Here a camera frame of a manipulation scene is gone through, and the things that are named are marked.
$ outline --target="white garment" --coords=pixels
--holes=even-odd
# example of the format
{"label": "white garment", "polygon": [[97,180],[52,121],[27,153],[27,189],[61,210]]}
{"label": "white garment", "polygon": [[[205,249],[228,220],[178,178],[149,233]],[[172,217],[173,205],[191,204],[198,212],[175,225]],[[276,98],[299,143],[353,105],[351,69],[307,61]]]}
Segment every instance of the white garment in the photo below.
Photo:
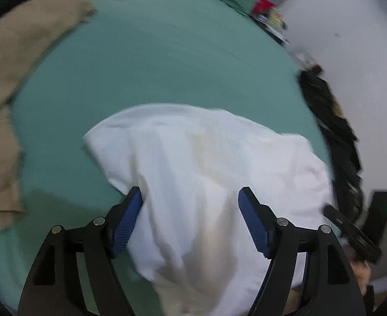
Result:
{"label": "white garment", "polygon": [[128,249],[167,316],[238,316],[252,305],[269,260],[239,211],[242,187],[300,227],[324,223],[320,208],[331,202],[326,166],[305,138],[224,110],[137,106],[84,139],[110,184],[122,193],[141,189],[144,206]]}

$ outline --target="metal screw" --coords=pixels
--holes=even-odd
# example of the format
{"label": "metal screw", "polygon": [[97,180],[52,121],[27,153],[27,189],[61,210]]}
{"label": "metal screw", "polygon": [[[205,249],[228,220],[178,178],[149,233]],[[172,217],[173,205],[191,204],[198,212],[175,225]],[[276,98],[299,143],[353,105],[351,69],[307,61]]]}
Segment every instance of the metal screw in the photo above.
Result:
{"label": "metal screw", "polygon": [[61,232],[61,226],[54,226],[54,227],[51,229],[51,232],[52,232],[53,234],[60,233],[60,232]]}
{"label": "metal screw", "polygon": [[104,222],[106,222],[106,219],[104,217],[96,217],[93,221],[93,223],[96,225],[96,226],[101,226],[104,224]]}
{"label": "metal screw", "polygon": [[287,221],[287,219],[285,219],[284,217],[279,217],[279,218],[277,219],[277,224],[278,224],[279,226],[285,227],[285,226],[287,226],[287,225],[289,224],[289,221]]}
{"label": "metal screw", "polygon": [[331,227],[327,225],[322,225],[321,226],[321,231],[325,234],[329,234],[331,232]]}

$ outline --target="green bed sheet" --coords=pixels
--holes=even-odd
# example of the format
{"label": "green bed sheet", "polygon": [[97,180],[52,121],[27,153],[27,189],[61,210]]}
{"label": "green bed sheet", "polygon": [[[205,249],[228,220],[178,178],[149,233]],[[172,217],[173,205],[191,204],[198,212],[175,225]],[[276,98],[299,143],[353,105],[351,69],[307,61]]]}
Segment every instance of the green bed sheet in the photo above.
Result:
{"label": "green bed sheet", "polygon": [[[46,54],[13,102],[27,215],[0,233],[0,299],[15,309],[49,229],[86,225],[120,201],[82,141],[113,113],[152,102],[223,108],[303,135],[329,163],[298,69],[250,19],[219,0],[93,1],[98,12]],[[129,256],[115,267],[136,314],[161,315]],[[81,281],[95,310],[86,273]]]}

